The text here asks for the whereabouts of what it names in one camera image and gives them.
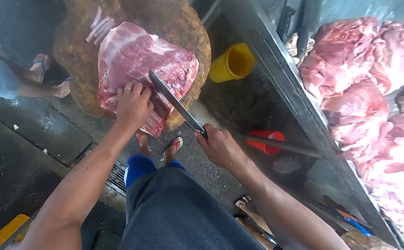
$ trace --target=finger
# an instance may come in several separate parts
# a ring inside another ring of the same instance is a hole
[[[203,150],[208,148],[208,141],[202,136],[200,132],[195,132],[196,133],[196,140],[197,142],[202,146]]]
[[[127,82],[125,84],[125,89],[123,90],[123,94],[131,93],[132,89],[133,89],[133,83],[132,82]]]
[[[154,104],[152,103],[152,101],[148,101],[148,113],[151,113],[154,109]]]
[[[142,92],[143,89],[143,84],[141,82],[136,82],[136,84],[134,84],[133,87],[133,95],[140,95],[140,93]]]
[[[120,100],[122,96],[123,96],[123,89],[122,88],[117,89],[117,100]]]
[[[214,128],[213,125],[211,125],[210,123],[205,123],[205,125],[203,125],[202,127],[206,130],[206,134],[208,135],[208,137],[210,137],[210,135],[217,131],[217,129]]]
[[[141,96],[147,100],[149,100],[149,97],[151,96],[151,89],[145,87],[145,89],[143,90]]]

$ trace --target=knife blade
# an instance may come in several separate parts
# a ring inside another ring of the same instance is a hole
[[[163,96],[174,106],[174,108],[185,118],[187,124],[194,130],[202,134],[205,139],[208,139],[208,135],[202,126],[194,119],[194,117],[185,109],[182,103],[177,100],[177,98],[171,93],[171,91],[166,87],[162,80],[154,73],[154,71],[149,70],[149,78],[153,82],[156,90],[163,94]]]

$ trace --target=orange cup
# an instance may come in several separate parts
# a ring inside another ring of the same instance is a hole
[[[281,131],[269,131],[269,130],[255,129],[255,130],[251,130],[250,132],[248,132],[248,134],[259,136],[259,137],[264,137],[264,138],[275,139],[278,141],[285,141],[285,136]],[[264,153],[269,154],[269,155],[275,155],[282,150],[279,147],[266,145],[262,142],[252,141],[252,140],[248,140],[248,139],[247,139],[247,143],[250,146],[257,148],[258,150],[264,151]]]

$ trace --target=yellow bucket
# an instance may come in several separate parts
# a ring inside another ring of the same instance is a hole
[[[254,68],[254,56],[247,44],[231,46],[225,53],[211,63],[210,79],[224,82],[246,77]]]

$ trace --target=meat pile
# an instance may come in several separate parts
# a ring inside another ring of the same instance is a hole
[[[383,214],[404,235],[404,113],[388,119],[384,95],[404,85],[404,24],[374,17],[323,25],[299,66],[332,137],[354,161]]]
[[[116,112],[118,88],[124,88],[128,82],[141,82],[145,87],[151,88],[153,94],[150,99],[154,104],[154,110],[140,129],[159,137],[164,128],[163,124],[174,107],[161,93],[154,91],[148,71],[153,70],[179,100],[196,78],[199,61],[193,53],[157,35],[151,35],[133,23],[123,22],[115,28],[108,29],[112,26],[111,20],[109,18],[107,24],[100,27],[105,27],[100,33],[105,35],[105,38],[100,44],[98,57],[97,97],[103,108]],[[89,37],[99,34],[99,31],[96,31],[99,25],[94,27]]]
[[[358,170],[382,212],[404,236],[404,113],[392,116],[382,150]]]
[[[340,97],[325,99],[321,108],[343,157],[356,163],[372,159],[392,128],[387,102],[370,78],[351,85]]]
[[[319,28],[313,50],[299,65],[305,88],[319,103],[341,96],[352,83],[366,77],[375,61],[371,42],[378,33],[376,23],[375,17],[362,17]]]
[[[384,95],[404,85],[404,25],[386,21],[373,40],[376,61],[370,70]]]
[[[370,16],[319,28],[313,50],[299,65],[305,88],[319,103],[367,76],[384,95],[404,85],[404,24],[377,22]]]

